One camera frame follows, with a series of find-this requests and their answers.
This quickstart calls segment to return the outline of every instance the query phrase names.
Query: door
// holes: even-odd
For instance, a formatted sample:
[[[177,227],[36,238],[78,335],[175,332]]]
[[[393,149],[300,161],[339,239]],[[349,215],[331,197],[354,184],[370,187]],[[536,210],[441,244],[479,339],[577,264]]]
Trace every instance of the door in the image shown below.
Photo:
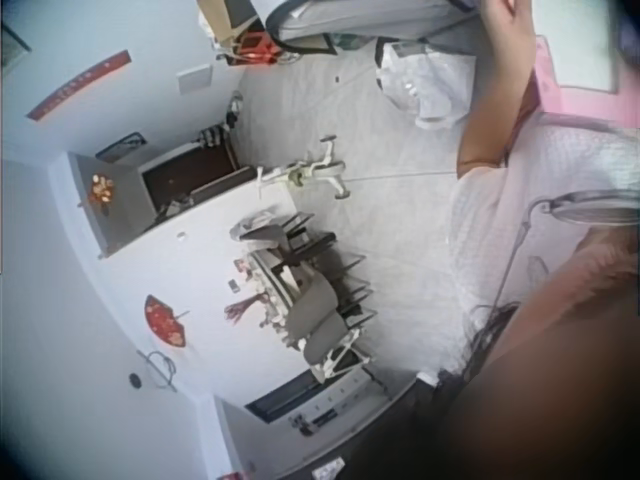
[[[142,176],[157,211],[172,200],[233,173],[223,146],[196,148],[145,172]]]

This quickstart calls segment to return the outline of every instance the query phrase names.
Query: picture frame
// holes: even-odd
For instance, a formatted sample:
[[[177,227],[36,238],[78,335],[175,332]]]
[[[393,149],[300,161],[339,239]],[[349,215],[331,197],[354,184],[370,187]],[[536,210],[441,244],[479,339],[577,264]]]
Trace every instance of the picture frame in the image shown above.
[[[31,48],[4,22],[2,26],[2,76],[8,74],[24,57],[31,53]]]
[[[147,140],[140,132],[134,132],[112,143],[107,148],[96,153],[96,158],[106,163],[116,163],[130,153],[147,144]]]

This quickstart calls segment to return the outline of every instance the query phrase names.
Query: pink box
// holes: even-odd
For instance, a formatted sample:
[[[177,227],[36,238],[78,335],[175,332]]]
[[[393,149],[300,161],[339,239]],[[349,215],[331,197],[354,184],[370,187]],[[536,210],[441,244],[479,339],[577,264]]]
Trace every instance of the pink box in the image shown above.
[[[536,80],[544,113],[581,117],[623,128],[640,128],[640,73],[618,57],[618,91],[562,87],[556,82],[549,45],[537,39]]]

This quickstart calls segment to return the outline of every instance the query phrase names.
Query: woman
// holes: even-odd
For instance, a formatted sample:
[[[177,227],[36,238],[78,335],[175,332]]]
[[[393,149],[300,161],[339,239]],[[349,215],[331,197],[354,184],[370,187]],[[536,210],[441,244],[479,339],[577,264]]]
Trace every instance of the woman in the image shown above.
[[[635,228],[536,216],[503,307],[480,322],[533,199],[640,185],[637,140],[539,118],[501,168],[535,61],[531,4],[482,5],[496,71],[463,136],[449,238],[462,307],[480,329],[470,359],[441,375],[432,404],[366,441],[341,480],[638,477]]]

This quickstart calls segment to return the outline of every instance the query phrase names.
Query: white plastic bag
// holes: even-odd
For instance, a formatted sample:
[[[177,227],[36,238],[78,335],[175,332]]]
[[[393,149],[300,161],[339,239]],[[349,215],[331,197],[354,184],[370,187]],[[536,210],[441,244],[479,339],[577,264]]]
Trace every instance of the white plastic bag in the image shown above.
[[[377,71],[382,91],[426,130],[449,128],[469,113],[476,59],[413,42],[387,43]]]

